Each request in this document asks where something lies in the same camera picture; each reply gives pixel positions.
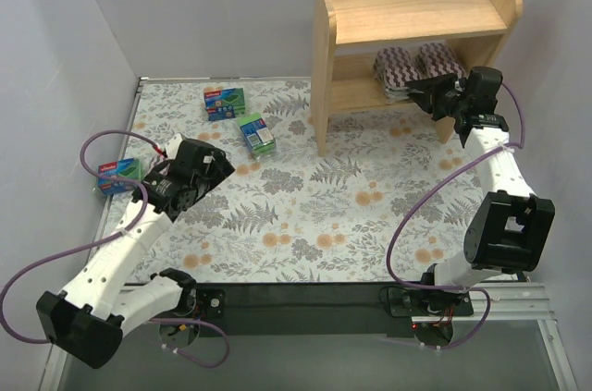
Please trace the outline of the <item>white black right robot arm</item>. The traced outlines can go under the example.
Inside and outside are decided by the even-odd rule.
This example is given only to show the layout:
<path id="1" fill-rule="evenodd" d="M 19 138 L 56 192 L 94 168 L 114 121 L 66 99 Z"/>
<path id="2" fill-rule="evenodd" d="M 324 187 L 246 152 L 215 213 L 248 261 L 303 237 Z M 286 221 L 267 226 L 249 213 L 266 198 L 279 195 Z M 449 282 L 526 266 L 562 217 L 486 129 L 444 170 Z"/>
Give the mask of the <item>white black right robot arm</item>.
<path id="1" fill-rule="evenodd" d="M 417 294 L 429 313 L 460 305 L 467 288 L 492 276 L 534 271 L 549 235 L 555 206 L 537 197 L 520 172 L 508 124 L 495 112 L 501 85 L 501 72 L 491 67 L 474 67 L 466 78 L 447 74 L 409 85 L 411 99 L 433 120 L 453 119 L 462 147 L 478 162 L 484 193 L 462 251 L 422 276 L 422 283 L 446 288 Z"/>

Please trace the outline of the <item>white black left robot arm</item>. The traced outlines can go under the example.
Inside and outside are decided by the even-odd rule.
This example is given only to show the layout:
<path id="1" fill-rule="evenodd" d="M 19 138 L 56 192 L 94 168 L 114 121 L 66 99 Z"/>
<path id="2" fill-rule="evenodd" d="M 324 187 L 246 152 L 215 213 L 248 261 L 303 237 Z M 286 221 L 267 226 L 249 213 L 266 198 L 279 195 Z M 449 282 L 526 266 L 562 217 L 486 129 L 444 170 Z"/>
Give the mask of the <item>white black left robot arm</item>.
<path id="1" fill-rule="evenodd" d="M 116 354 L 123 338 L 151 320 L 195 339 L 203 325 L 198 285 L 191 275 L 168 268 L 149 283 L 122 292 L 143 255 L 179 215 L 234 171 L 224 151 L 177 135 L 168 158 L 134 190 L 108 242 L 57 293 L 36 303 L 43 332 L 55 346 L 98 369 Z"/>

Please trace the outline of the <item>purple wavy sponge pack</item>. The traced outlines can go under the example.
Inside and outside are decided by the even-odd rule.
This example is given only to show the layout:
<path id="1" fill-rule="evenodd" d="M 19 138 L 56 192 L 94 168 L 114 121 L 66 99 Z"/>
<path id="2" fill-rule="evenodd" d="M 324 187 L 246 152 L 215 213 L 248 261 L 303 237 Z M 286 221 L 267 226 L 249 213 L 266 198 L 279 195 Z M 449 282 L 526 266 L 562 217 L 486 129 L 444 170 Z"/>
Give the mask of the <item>purple wavy sponge pack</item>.
<path id="1" fill-rule="evenodd" d="M 166 158 L 162 155 L 157 155 L 150 159 L 147 164 L 145 174 L 148 175 L 150 172 L 161 173 L 166 168 Z"/>
<path id="2" fill-rule="evenodd" d="M 452 50 L 445 43 L 424 43 L 414 57 L 419 71 L 428 78 L 454 74 L 464 77 L 464 70 Z"/>
<path id="3" fill-rule="evenodd" d="M 407 100 L 411 91 L 408 83 L 424 77 L 408 50 L 399 46 L 379 50 L 376 53 L 373 72 L 390 104 Z"/>

